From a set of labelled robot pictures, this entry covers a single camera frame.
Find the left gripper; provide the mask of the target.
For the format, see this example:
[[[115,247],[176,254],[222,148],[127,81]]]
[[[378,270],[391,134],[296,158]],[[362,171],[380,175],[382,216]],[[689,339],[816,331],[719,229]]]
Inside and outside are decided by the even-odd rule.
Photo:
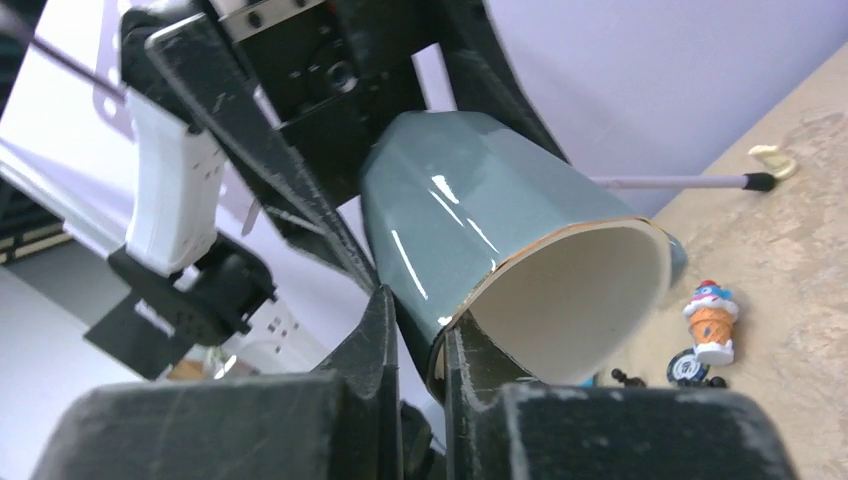
[[[123,81],[207,129],[287,243],[378,282],[338,213],[398,115],[425,109],[413,58],[437,45],[456,107],[560,147],[481,1],[156,1],[119,20]]]

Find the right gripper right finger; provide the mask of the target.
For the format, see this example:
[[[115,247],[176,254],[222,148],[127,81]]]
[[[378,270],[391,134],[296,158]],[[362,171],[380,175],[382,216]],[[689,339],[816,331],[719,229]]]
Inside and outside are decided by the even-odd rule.
[[[471,316],[446,333],[452,479],[794,479],[778,432],[724,389],[534,379]]]

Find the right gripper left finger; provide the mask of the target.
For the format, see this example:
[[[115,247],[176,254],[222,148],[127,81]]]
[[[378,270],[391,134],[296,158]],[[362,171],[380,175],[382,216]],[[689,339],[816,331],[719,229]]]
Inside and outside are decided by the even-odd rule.
[[[314,370],[96,388],[63,414],[37,479],[397,479],[387,287]]]

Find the grey-blue mug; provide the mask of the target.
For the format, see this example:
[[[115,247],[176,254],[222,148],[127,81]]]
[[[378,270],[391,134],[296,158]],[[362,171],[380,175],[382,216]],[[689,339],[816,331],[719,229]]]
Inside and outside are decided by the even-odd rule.
[[[678,240],[489,115],[406,112],[360,179],[380,281],[430,393],[449,330],[470,314],[530,375],[581,384],[681,277]]]

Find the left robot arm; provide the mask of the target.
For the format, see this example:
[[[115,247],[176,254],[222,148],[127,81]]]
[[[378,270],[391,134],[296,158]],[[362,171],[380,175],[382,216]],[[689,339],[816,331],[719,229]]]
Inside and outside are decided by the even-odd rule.
[[[442,49],[459,108],[561,152],[480,1],[158,1],[120,16],[117,83],[38,37],[10,1],[1,32],[127,108],[136,197],[107,260],[196,345],[247,333],[274,298],[268,268],[216,228],[226,162],[296,250],[378,286],[338,207],[389,123],[424,108],[421,50]]]

